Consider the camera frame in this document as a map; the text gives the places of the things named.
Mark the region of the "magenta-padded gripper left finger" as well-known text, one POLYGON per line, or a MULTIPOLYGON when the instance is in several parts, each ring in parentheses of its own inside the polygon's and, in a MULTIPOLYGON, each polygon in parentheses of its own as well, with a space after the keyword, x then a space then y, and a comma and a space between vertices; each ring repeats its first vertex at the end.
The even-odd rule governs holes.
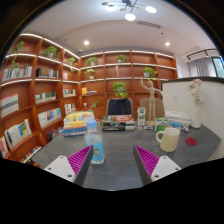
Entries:
POLYGON ((65 180, 82 186, 93 156, 93 146, 87 146, 68 157, 60 155, 50 163, 45 171, 48 171, 65 180))

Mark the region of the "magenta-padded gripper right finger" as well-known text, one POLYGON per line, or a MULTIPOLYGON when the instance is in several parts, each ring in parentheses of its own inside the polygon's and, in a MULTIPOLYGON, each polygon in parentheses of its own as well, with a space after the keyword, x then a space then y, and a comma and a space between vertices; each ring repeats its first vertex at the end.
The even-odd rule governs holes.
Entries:
POLYGON ((180 167, 168 156, 159 157, 137 145, 133 147, 133 156, 143 185, 148 185, 180 170, 180 167))

